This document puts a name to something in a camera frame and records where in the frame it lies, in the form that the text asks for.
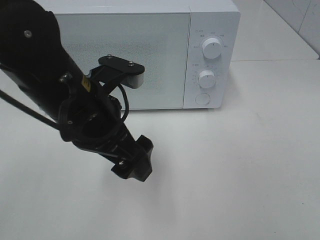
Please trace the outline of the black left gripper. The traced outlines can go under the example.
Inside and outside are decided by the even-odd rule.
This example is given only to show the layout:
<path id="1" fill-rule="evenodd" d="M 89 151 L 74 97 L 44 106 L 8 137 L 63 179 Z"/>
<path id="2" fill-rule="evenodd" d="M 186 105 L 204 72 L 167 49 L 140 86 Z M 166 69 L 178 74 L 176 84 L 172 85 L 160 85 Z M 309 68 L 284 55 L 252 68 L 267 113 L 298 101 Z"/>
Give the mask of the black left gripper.
<path id="1" fill-rule="evenodd" d="M 65 83 L 69 96 L 59 106 L 60 135 L 81 150 L 120 160 L 111 169 L 118 177 L 144 182 L 152 173 L 154 145 L 144 135 L 135 140 L 126 127 L 129 101 L 122 82 L 143 74 L 145 67 L 116 56 L 98 63 L 87 75 Z"/>

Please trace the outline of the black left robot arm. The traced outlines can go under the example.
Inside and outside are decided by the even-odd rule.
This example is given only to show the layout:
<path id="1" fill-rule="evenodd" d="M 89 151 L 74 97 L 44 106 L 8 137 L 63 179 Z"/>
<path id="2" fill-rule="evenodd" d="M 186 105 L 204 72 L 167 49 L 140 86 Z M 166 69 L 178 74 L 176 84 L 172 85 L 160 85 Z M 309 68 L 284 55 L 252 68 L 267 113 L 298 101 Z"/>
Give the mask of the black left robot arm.
<path id="1" fill-rule="evenodd" d="M 0 69 L 44 114 L 1 92 L 1 98 L 59 131 L 65 142 L 113 163 L 122 179 L 144 182 L 152 173 L 152 141 L 134 139 L 125 125 L 129 101 L 112 96 L 138 88 L 144 66 L 114 55 L 84 74 L 63 48 L 58 21 L 33 0 L 0 3 Z"/>

